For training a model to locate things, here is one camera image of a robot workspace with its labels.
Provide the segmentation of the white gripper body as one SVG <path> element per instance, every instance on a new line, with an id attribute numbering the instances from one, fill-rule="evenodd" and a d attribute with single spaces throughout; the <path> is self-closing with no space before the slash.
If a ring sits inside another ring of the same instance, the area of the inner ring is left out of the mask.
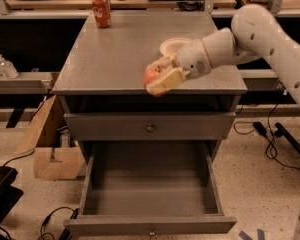
<path id="1" fill-rule="evenodd" d="M 187 79 L 199 78 L 209 74 L 212 70 L 207 52 L 200 39 L 182 46 L 176 53 L 175 61 Z"/>

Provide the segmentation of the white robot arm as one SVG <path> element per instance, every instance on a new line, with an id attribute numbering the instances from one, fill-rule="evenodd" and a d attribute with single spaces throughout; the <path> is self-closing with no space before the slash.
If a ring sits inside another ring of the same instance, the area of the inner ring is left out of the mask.
<path id="1" fill-rule="evenodd" d="M 153 96 L 162 96 L 217 67 L 258 58 L 271 66 L 300 107 L 300 45 L 266 8 L 257 4 L 237 10 L 230 28 L 196 39 L 150 64 L 145 71 L 144 88 Z"/>

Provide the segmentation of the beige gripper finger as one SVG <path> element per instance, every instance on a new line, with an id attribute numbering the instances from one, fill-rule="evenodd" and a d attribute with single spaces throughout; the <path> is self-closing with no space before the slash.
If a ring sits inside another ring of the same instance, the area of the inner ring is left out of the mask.
<path id="1" fill-rule="evenodd" d="M 177 66 L 175 55 L 174 54 L 168 54 L 165 55 L 158 60 L 151 63 L 146 70 L 154 70 L 155 72 L 161 72 L 162 70 L 168 69 L 168 68 L 175 68 Z"/>
<path id="2" fill-rule="evenodd" d="M 186 76 L 187 74 L 180 67 L 163 70 L 160 80 L 165 87 L 165 94 L 180 86 L 186 80 Z"/>

